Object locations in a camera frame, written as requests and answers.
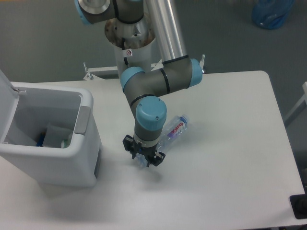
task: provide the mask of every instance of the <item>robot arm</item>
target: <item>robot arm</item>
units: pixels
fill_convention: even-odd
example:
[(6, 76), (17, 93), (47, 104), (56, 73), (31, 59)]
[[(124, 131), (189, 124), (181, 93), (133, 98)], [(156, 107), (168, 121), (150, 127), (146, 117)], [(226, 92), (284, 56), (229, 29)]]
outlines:
[[(165, 158), (165, 154), (156, 151), (156, 146), (167, 111), (159, 96), (189, 88), (202, 80), (199, 62), (187, 55), (174, 0), (147, 0), (152, 23), (144, 16), (142, 0), (76, 1), (87, 21), (109, 20), (106, 36), (120, 50), (116, 55), (120, 83), (135, 118), (133, 137), (127, 135), (123, 140), (125, 150), (133, 159), (137, 153), (144, 155), (147, 167), (150, 164), (157, 166)], [(99, 13), (93, 14), (95, 11), (85, 8), (83, 4), (86, 3), (97, 6)], [(138, 58), (150, 55), (146, 47), (154, 36), (164, 67), (149, 71), (151, 62)], [(133, 57), (128, 57), (126, 51), (133, 53)]]

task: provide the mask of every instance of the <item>blue joint cap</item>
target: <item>blue joint cap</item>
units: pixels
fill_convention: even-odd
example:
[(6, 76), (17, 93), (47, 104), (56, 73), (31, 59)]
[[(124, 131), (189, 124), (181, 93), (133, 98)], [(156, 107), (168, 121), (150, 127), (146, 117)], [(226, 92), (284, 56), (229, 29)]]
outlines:
[(128, 69), (126, 69), (124, 72), (122, 72), (121, 76), (120, 76), (120, 84), (121, 87), (125, 88), (125, 85), (127, 84), (127, 82), (130, 80), (130, 78), (132, 78), (135, 74), (140, 73), (140, 72), (145, 72), (141, 67), (130, 67)]
[(136, 107), (137, 122), (146, 130), (157, 131), (163, 128), (166, 121), (167, 108), (160, 98), (147, 96)]
[(200, 63), (196, 59), (191, 59), (192, 62), (192, 78), (189, 87), (197, 85), (202, 80), (202, 69)]
[(86, 19), (86, 17), (84, 16), (82, 10), (80, 9), (78, 0), (75, 0), (75, 6), (76, 6), (76, 8), (77, 8), (78, 14), (79, 14), (79, 16), (80, 16), (81, 21), (83, 22), (83, 24), (85, 24), (85, 25), (91, 25), (91, 23)]

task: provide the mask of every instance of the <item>gray floor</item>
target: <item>gray floor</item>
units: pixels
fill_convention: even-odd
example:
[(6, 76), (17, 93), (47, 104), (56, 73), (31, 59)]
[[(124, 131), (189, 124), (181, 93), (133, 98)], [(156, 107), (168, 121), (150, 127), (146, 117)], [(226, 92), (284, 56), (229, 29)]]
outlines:
[[(307, 81), (307, 0), (297, 0), (284, 26), (263, 30), (251, 21), (253, 0), (177, 0), (190, 57), (206, 54), (208, 73), (266, 71), (284, 116)], [(153, 61), (158, 61), (157, 48)], [(114, 66), (104, 23), (84, 26), (73, 1), (0, 2), (0, 69), (11, 81), (76, 81), (90, 67)], [(307, 167), (307, 111), (287, 129)]]

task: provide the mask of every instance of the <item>white table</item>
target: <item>white table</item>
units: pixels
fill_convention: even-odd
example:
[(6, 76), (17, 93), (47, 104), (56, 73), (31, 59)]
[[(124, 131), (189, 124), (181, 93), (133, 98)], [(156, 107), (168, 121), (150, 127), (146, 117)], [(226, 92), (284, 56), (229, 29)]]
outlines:
[(163, 96), (167, 121), (190, 117), (186, 138), (158, 167), (139, 169), (122, 140), (134, 120), (118, 80), (55, 82), (94, 96), (104, 145), (94, 188), (38, 184), (0, 159), (0, 229), (238, 230), (306, 224), (289, 196), (303, 194), (269, 77), (207, 74)]

